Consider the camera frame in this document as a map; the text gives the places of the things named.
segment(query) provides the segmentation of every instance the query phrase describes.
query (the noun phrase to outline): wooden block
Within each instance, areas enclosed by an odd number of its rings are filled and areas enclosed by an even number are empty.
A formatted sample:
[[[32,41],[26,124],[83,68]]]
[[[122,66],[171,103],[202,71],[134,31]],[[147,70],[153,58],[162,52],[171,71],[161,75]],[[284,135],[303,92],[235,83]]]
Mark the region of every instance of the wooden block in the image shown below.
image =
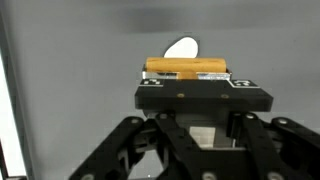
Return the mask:
[[[163,58],[149,57],[148,72],[226,72],[223,58]]]
[[[177,79],[198,79],[198,75],[195,72],[180,72]]]

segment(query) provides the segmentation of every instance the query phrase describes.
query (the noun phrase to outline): white object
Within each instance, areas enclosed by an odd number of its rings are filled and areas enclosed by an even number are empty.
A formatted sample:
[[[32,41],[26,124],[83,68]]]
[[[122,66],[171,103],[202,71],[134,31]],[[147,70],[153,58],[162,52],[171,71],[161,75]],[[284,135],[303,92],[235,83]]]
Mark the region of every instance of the white object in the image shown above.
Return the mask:
[[[0,139],[9,176],[25,176],[26,169],[9,97],[0,51]]]
[[[214,127],[190,127],[190,135],[202,149],[213,148],[216,128]]]
[[[174,43],[164,54],[165,58],[196,58],[198,43],[191,37],[184,37]]]

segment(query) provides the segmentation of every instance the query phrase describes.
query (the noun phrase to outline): screw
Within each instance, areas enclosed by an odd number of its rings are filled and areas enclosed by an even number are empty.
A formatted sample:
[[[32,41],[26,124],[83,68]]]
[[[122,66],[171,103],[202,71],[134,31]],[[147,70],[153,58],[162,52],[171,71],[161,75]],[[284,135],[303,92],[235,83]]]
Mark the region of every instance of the screw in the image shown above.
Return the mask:
[[[202,175],[202,180],[217,180],[217,178],[213,173],[205,172]]]
[[[81,180],[94,180],[94,175],[93,174],[86,174],[82,176]]]
[[[183,93],[179,93],[179,94],[177,94],[177,97],[178,98],[184,98],[184,94]]]
[[[221,98],[223,98],[223,99],[229,99],[229,95],[228,95],[228,94],[221,94]]]
[[[167,119],[168,115],[167,114],[160,114],[160,119]]]
[[[253,119],[253,118],[254,118],[254,115],[253,115],[253,114],[247,114],[246,117],[247,117],[248,119]]]
[[[279,119],[278,121],[280,124],[287,124],[288,123],[288,121],[285,119]]]
[[[138,122],[139,122],[138,119],[132,119],[132,120],[131,120],[131,123],[132,123],[132,124],[137,124]]]
[[[284,180],[283,176],[277,172],[269,172],[268,179],[269,180]]]

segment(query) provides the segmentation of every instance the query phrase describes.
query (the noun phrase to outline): black metal bracket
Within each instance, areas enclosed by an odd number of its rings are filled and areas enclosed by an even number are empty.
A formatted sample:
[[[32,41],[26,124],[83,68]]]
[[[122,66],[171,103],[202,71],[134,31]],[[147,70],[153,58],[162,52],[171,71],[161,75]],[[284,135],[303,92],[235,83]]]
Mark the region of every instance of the black metal bracket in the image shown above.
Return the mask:
[[[320,157],[320,136],[290,119],[275,118],[269,124],[250,112],[232,112],[226,136],[237,142],[235,147],[204,150],[177,124],[172,112],[147,121],[128,117],[70,180],[127,179],[144,152],[152,149],[164,167],[158,180],[319,179],[315,160]]]

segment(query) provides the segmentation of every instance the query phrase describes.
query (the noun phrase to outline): gray wall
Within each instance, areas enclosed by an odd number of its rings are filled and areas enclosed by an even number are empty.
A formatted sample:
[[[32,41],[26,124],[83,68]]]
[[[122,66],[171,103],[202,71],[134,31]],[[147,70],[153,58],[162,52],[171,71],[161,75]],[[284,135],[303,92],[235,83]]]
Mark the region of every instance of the gray wall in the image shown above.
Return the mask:
[[[275,97],[272,113],[320,132],[319,0],[6,0],[37,180],[66,179],[134,109],[139,71],[192,35],[200,55]],[[155,176],[149,154],[133,178]]]

